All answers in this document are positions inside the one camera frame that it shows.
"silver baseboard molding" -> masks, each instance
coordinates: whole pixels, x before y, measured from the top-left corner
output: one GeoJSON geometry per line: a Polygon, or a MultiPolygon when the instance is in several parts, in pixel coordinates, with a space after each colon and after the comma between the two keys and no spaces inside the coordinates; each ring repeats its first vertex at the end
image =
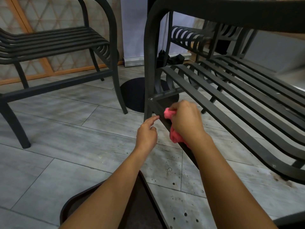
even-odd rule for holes
{"type": "MultiPolygon", "coordinates": [[[[178,54],[169,54],[170,57],[175,57],[177,55],[178,54]]],[[[186,53],[182,53],[182,55],[185,57],[185,60],[189,60],[192,54],[186,52],[186,53]]],[[[124,65],[125,67],[144,65],[144,56],[124,58],[124,65]]]]}

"hand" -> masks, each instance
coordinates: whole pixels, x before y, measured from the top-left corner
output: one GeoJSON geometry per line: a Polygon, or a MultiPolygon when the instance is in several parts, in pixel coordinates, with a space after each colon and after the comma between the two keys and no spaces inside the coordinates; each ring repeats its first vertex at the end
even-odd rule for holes
{"type": "Polygon", "coordinates": [[[172,116],[172,126],[186,142],[189,142],[195,136],[206,133],[203,128],[201,113],[196,104],[182,100],[173,103],[169,110],[177,111],[176,115],[172,116]]]}
{"type": "Polygon", "coordinates": [[[144,121],[138,128],[137,140],[135,142],[135,150],[149,154],[157,144],[157,129],[152,127],[159,116],[152,116],[144,121]]]}

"pink cloth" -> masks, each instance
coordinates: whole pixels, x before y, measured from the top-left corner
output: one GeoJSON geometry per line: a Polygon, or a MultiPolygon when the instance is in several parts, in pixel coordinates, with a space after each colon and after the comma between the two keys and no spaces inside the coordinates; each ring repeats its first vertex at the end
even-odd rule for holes
{"type": "MultiPolygon", "coordinates": [[[[169,108],[166,108],[164,111],[164,118],[171,120],[172,116],[175,115],[176,112],[177,111],[170,111],[169,108]]],[[[174,130],[173,126],[170,128],[170,139],[174,143],[183,142],[188,146],[183,137],[174,130]]]]}

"person's left arm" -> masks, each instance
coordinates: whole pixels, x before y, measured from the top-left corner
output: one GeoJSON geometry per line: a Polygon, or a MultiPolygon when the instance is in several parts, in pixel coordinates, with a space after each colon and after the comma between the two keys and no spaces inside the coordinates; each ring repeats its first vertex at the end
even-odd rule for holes
{"type": "Polygon", "coordinates": [[[139,170],[157,143],[157,130],[151,127],[157,119],[140,126],[132,153],[59,229],[118,228],[139,170]]]}

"round black table base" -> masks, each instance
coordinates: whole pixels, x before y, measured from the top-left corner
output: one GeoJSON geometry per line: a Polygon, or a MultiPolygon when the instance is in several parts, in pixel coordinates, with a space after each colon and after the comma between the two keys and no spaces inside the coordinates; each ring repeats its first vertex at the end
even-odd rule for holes
{"type": "MultiPolygon", "coordinates": [[[[161,85],[164,91],[169,90],[167,82],[161,80],[161,85]]],[[[144,112],[144,102],[145,102],[145,78],[135,78],[126,81],[121,85],[121,92],[124,99],[126,107],[137,111],[144,112]]],[[[158,102],[161,106],[164,106],[162,102],[166,103],[166,106],[179,101],[179,94],[170,96],[158,102]]]]}

